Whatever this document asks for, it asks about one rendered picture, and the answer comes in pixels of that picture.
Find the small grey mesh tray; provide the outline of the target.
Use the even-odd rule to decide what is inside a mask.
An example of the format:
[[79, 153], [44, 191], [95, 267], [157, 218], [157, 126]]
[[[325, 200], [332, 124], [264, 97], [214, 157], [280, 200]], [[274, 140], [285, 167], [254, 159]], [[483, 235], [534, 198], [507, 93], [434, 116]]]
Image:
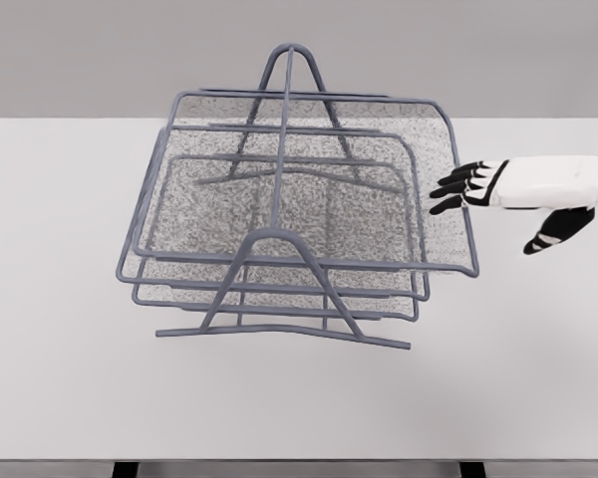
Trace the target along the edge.
[[[249, 232], [269, 225], [274, 166], [244, 161], [172, 160], [156, 177], [140, 226], [132, 271], [147, 302], [207, 306]], [[293, 162], [282, 168], [279, 226], [298, 234], [327, 268], [347, 309], [361, 320], [415, 318], [424, 282], [407, 270], [380, 271], [371, 262], [412, 259], [404, 182], [387, 167]], [[226, 294], [229, 306], [317, 309], [319, 284], [297, 266], [293, 246], [274, 239], [252, 248], [278, 266], [251, 265]]]

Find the medium grey mesh tray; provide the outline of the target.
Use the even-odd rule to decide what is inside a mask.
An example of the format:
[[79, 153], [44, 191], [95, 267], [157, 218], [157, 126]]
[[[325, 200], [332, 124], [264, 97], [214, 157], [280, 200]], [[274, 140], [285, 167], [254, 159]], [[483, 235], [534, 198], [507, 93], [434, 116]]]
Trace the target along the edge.
[[430, 281], [409, 168], [363, 130], [164, 128], [119, 278], [143, 305], [410, 320]]

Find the large grey mesh tray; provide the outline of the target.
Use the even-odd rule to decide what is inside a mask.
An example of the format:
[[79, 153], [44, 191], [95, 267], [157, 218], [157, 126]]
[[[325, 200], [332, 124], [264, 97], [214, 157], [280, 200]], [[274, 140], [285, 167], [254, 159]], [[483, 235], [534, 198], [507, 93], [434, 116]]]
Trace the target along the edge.
[[[209, 125], [224, 122], [239, 128], [247, 125], [255, 91], [202, 90], [178, 95], [165, 128], [176, 125]], [[251, 126], [278, 129], [282, 112], [281, 91], [266, 92]], [[419, 205], [426, 252], [424, 271], [478, 272], [473, 232], [468, 214], [454, 210], [432, 216], [430, 193], [439, 174], [458, 163], [454, 131], [448, 116], [432, 101], [387, 96], [291, 92], [287, 134], [294, 127], [332, 131], [363, 130], [397, 142], [409, 155], [411, 183]]]

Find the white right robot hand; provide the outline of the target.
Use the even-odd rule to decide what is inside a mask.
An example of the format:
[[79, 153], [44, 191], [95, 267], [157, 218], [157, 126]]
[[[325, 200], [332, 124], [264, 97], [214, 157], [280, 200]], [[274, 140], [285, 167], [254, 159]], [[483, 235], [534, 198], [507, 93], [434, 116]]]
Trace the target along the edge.
[[595, 218], [598, 203], [598, 156], [529, 156], [476, 161], [455, 168], [430, 193], [430, 214], [468, 206], [509, 210], [549, 209], [534, 236], [524, 245], [534, 255], [561, 244]]

